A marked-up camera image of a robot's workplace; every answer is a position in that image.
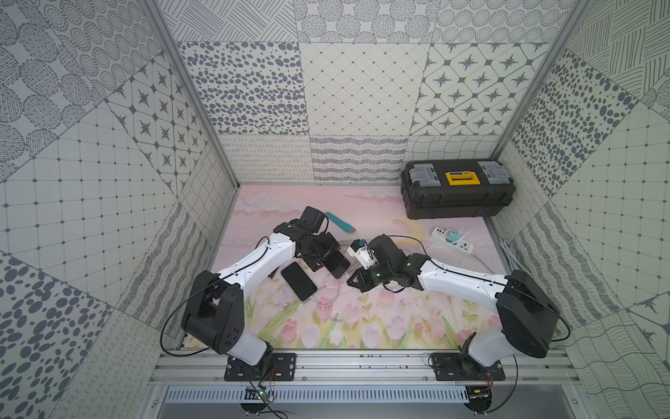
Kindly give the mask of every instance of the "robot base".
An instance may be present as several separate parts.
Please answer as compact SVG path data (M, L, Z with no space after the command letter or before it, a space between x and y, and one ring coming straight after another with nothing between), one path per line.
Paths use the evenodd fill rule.
M259 381L269 375L272 369L272 381L293 381L295 374L295 353L272 353L253 367L234 357L228 357L228 367L223 379L226 381Z
M455 352L435 352L430 355L433 359L433 371L437 381L486 381L486 373L491 374L493 381L504 381L505 372L499 367L500 361L490 367L483 367L463 359L459 353Z

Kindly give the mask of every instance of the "ventilation grille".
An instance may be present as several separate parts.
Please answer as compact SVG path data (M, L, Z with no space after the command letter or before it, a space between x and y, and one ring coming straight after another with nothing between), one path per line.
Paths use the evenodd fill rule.
M260 403L245 385L171 385L166 403ZM275 403L468 403L463 385L273 385Z

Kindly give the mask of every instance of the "yellow toolbox handle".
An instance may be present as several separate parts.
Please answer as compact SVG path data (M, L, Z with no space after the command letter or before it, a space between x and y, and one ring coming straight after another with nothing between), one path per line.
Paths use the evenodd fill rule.
M452 186L480 185L479 178L475 172L446 172L447 180Z

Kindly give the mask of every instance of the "smartphone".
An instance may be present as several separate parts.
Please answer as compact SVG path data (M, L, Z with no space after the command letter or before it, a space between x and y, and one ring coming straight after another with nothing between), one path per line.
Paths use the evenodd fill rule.
M349 269L351 263L339 251L334 251L324 260L324 266L335 278L339 279Z
M312 282L304 270L293 262L281 271L281 276L289 284L300 301L305 301L316 292L316 285Z

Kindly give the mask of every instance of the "pink floral mat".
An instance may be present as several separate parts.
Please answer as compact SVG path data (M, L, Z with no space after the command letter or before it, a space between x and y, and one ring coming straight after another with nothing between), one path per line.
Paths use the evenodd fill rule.
M434 259L486 272L471 255L434 243L431 237L434 227L463 230L477 256L495 273L505 272L483 219L410 220L397 186L243 186L214 269L238 261L275 226L299 218L307 205L330 211L356 228L355 233L346 233L330 223L328 230L337 240L369 240L382 233L407 235L422 240ZM410 239L397 243L406 253L422 251ZM247 298L246 327L275 348L456 349L471 332L484 331L499 321L477 304L439 292L408 288L394 294L378 287L361 294L348 287L344 277L336 280L326 270L308 271L308 275L319 287L314 297L322 304L337 296L339 289L331 305L312 299L300 302L277 274ZM186 346L203 345L188 337Z

